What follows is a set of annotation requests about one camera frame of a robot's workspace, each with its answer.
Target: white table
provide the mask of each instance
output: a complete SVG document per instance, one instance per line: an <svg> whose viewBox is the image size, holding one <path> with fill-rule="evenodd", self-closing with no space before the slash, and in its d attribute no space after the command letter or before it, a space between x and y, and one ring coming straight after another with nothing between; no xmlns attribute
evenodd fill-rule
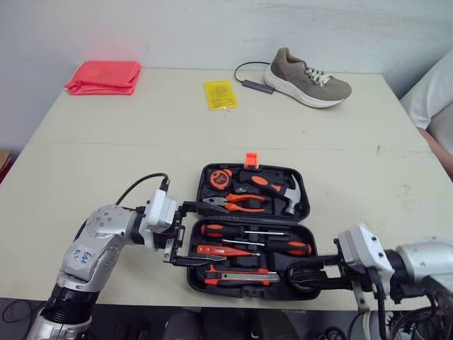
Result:
<svg viewBox="0 0 453 340"><path fill-rule="evenodd" d="M302 223L322 254L335 251L333 238L361 221L386 248L432 234L451 239L452 184L383 78L338 76L352 96L323 110L234 83L239 108L209 111L202 83L231 79L227 71L143 69L133 96L63 91L0 185L0 296L46 299L80 224L139 177L165 171L170 196L194 200L204 165L243 162L249 151L261 164L302 173L311 204ZM144 183L124 204L143 204L158 182ZM195 218L185 219L188 235ZM162 259L162 251L127 246L99 302L356 309L345 291L299 302L202 294L189 287L184 268Z"/></svg>

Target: yellow card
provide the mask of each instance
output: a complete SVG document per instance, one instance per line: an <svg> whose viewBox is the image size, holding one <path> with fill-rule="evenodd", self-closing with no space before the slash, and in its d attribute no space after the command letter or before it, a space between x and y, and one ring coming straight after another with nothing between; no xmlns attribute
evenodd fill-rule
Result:
<svg viewBox="0 0 453 340"><path fill-rule="evenodd" d="M207 81L204 83L204 87L210 110L238 107L238 101L229 80Z"/></svg>

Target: shoelace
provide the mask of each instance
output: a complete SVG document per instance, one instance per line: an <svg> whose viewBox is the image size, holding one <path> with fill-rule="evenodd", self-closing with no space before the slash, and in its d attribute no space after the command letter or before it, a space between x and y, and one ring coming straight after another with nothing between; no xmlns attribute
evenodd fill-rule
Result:
<svg viewBox="0 0 453 340"><path fill-rule="evenodd" d="M320 69L312 69L311 67L307 67L305 73L308 74L315 84L318 84L321 87L326 85L327 81L332 77L330 74L324 73L324 71L321 71Z"/></svg>

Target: white shoe sole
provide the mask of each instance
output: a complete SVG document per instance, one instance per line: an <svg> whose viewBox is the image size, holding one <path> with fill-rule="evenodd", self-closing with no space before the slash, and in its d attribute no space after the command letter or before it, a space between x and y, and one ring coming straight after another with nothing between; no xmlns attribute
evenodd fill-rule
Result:
<svg viewBox="0 0 453 340"><path fill-rule="evenodd" d="M266 69L264 73L264 82L276 89L279 92L283 92L288 96L300 101L302 104L311 106L312 108L328 108L329 106L334 106L338 103L344 101L322 101L321 99L316 99L310 96L307 96L304 92L299 90L294 84L291 84L289 81L283 80L272 73L270 66Z"/></svg>

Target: pliers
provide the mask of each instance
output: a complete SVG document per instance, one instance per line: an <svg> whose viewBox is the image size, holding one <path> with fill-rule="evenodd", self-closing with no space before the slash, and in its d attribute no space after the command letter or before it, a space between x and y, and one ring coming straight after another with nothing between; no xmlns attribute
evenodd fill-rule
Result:
<svg viewBox="0 0 453 340"><path fill-rule="evenodd" d="M203 202L213 205L220 205L222 207L225 207L225 209L230 212L244 211L246 213L262 213L264 211L264 208L248 209L234 204L237 202L244 202L245 200L259 200L260 202L266 201L263 196L259 195L234 195L233 193L229 193L228 195L226 195L226 197L203 198Z"/></svg>

